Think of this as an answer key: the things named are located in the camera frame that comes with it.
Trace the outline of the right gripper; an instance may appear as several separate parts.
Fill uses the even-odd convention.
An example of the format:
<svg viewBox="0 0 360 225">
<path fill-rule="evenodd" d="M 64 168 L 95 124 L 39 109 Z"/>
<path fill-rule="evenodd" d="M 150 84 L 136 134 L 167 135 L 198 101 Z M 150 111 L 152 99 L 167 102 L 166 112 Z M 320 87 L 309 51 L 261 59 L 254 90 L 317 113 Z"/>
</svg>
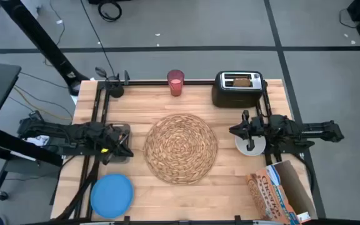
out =
<svg viewBox="0 0 360 225">
<path fill-rule="evenodd" d="M 241 146 L 239 150 L 252 151 L 255 147 L 253 136 L 271 138 L 269 124 L 264 122 L 265 116 L 252 117 L 249 122 L 249 111 L 244 110 L 241 114 L 241 122 L 229 129 L 229 132 L 237 137 Z"/>
</svg>

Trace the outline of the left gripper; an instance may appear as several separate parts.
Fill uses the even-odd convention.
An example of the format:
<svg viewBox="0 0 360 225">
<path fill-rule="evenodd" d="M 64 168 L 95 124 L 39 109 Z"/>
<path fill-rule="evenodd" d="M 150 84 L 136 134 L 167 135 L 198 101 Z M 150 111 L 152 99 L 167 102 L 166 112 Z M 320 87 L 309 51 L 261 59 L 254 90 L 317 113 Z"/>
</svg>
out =
<svg viewBox="0 0 360 225">
<path fill-rule="evenodd" d="M 103 164 L 124 163 L 127 156 L 134 156 L 130 150 L 129 133 L 125 124 L 109 124 L 102 128 L 95 140 L 103 153 Z"/>
</svg>

